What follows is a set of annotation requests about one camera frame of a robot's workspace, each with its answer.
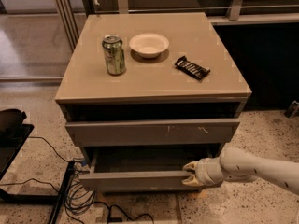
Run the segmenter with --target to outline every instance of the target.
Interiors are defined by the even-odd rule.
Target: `can lid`
[[[105,35],[103,41],[107,43],[116,43],[119,42],[121,39],[118,35]]]

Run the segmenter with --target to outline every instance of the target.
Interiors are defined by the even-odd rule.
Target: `open drawer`
[[[218,144],[95,147],[89,174],[80,176],[85,189],[101,192],[195,190],[182,180],[182,167],[214,157]]]
[[[237,119],[67,122],[79,147],[199,144],[230,142]]]

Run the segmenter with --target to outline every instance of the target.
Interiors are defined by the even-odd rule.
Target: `terrazzo floor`
[[[62,76],[70,59],[64,29],[58,16],[0,16],[0,73],[13,75]],[[64,117],[54,97],[58,83],[0,83],[0,110],[19,108],[35,126],[31,136],[46,138],[67,160],[82,155],[64,128]],[[227,147],[240,147],[255,155],[299,162],[299,118],[287,119],[282,110],[247,111]],[[59,188],[67,163],[40,139],[27,139],[1,184],[36,178]],[[52,194],[49,186],[34,181],[24,185],[1,186],[9,193]],[[243,224],[296,223],[299,196],[262,179],[253,183],[223,183],[219,188],[201,192],[138,193],[103,196],[97,200],[117,204],[130,216],[149,213],[161,224]],[[47,223],[51,206],[0,202],[0,223]],[[147,217],[136,222],[152,223]],[[77,216],[84,223],[106,223],[107,210],[95,204]],[[57,223],[79,223],[61,208]]]

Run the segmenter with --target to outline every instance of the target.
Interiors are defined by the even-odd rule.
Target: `bowl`
[[[156,58],[169,46],[166,37],[159,34],[139,34],[134,36],[129,47],[143,58]]]

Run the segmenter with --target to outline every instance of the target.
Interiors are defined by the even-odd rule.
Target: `green can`
[[[125,72],[122,40],[118,35],[105,35],[102,42],[107,72],[117,76]]]

